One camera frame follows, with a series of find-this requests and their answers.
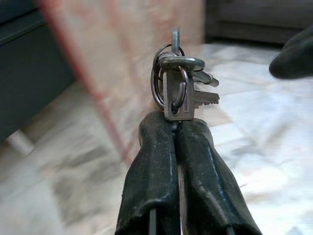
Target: black sofa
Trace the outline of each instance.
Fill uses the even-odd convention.
[[[75,80],[32,0],[0,2],[0,142]]]

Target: key blade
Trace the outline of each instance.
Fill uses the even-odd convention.
[[[217,87],[219,81],[213,77],[213,75],[204,71],[191,72],[194,82],[202,82],[203,84],[210,85],[211,87]]]
[[[210,93],[210,92],[201,92],[201,91],[194,91],[193,93],[193,100],[195,108],[199,108],[201,105],[208,105],[208,104],[218,104],[220,100],[219,94]]]

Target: bunch of keys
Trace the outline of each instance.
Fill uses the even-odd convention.
[[[203,60],[185,56],[179,45],[179,31],[173,31],[172,43],[165,45],[156,53],[151,71],[153,98],[164,110],[165,118],[170,121],[192,120],[196,108],[203,104],[218,104],[220,99],[216,93],[194,89],[194,82],[212,87],[217,87],[219,82],[203,71],[205,67]],[[171,47],[172,50],[163,52],[167,47]]]

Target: glove finger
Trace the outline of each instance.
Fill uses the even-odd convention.
[[[286,45],[271,62],[270,73],[282,79],[313,75],[313,36]]]
[[[284,45],[283,50],[288,49],[296,45],[297,43],[306,40],[311,36],[313,36],[313,24],[310,27],[293,36],[291,39],[289,39],[288,42],[286,42],[286,44]]]

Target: marble floor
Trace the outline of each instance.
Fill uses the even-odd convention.
[[[279,48],[205,45],[220,81],[218,106],[201,106],[219,154],[233,171],[264,235],[313,234],[313,80],[274,79]],[[197,89],[206,90],[196,85]],[[127,166],[79,83],[24,133],[22,156],[0,146],[0,235],[112,235]]]

